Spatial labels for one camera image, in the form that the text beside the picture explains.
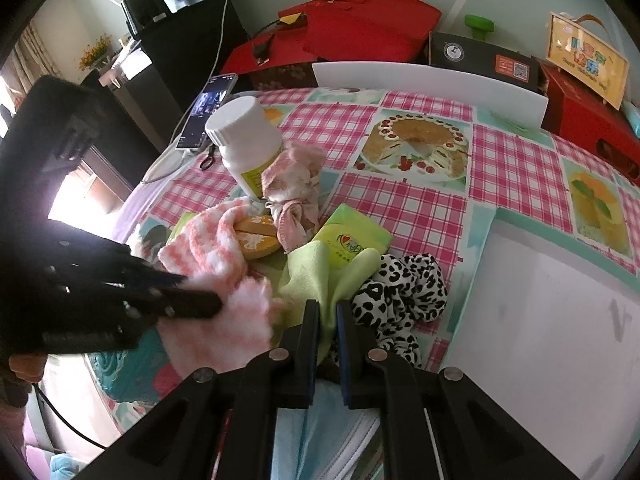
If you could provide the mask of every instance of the metal screw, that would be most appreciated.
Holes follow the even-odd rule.
[[[269,352],[269,358],[272,361],[284,361],[287,357],[289,357],[289,350],[286,348],[274,348]]]
[[[455,366],[446,367],[442,374],[447,381],[459,381],[465,376],[463,371]]]
[[[129,316],[131,319],[140,319],[142,317],[142,314],[140,314],[140,311],[136,309],[134,306],[128,307],[127,309],[125,309],[125,312],[127,316]]]
[[[369,350],[369,353],[367,353],[367,356],[369,356],[369,359],[371,359],[372,361],[380,362],[384,361],[387,358],[388,354],[386,353],[385,349],[372,348],[371,350]]]
[[[193,380],[197,383],[208,383],[213,379],[214,371],[211,368],[198,368],[193,373]]]

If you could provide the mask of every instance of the black and white scrunchie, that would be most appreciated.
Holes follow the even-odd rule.
[[[431,254],[396,258],[384,254],[380,270],[351,300],[357,325],[376,332],[378,346],[402,356],[414,367],[422,366],[416,338],[416,321],[433,321],[447,304],[447,287],[440,266]],[[337,352],[332,351],[337,363]]]

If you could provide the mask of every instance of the orange sticker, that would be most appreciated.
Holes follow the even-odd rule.
[[[498,74],[507,75],[525,83],[529,82],[529,67],[510,57],[501,56],[500,54],[495,56],[495,71]]]

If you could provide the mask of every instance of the curtain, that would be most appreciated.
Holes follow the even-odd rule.
[[[36,80],[45,74],[60,77],[33,23],[27,25],[0,70],[15,107],[22,102]]]

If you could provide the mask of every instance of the smartphone screen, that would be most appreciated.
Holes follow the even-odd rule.
[[[238,80],[236,74],[217,75],[209,79],[204,91],[198,95],[191,108],[176,148],[186,150],[199,148],[202,145],[207,138],[204,131],[207,119],[224,104],[236,80]]]

